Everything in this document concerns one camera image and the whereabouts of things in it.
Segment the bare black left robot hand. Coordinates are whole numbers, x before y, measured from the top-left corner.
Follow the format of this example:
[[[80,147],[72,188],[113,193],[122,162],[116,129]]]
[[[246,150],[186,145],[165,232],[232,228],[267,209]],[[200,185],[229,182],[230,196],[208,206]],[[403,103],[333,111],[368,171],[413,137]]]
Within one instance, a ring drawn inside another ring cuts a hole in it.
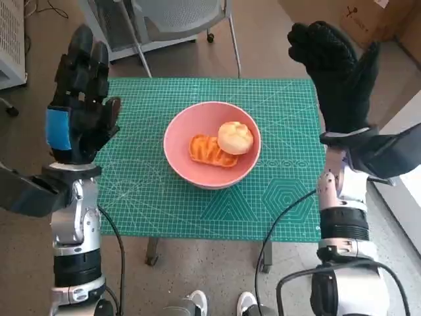
[[[101,148],[120,130],[119,97],[108,97],[107,46],[93,40],[91,29],[80,25],[55,75],[56,90],[47,107],[45,135],[55,161],[92,163]]]

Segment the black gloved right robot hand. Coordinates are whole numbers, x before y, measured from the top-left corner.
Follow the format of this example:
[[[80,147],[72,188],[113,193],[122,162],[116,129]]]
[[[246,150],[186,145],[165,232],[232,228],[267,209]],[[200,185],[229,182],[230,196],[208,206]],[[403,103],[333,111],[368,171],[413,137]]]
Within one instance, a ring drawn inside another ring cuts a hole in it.
[[[350,41],[324,21],[295,23],[287,39],[289,56],[305,66],[315,85],[326,131],[348,134],[368,127],[380,44],[372,42],[357,57]]]

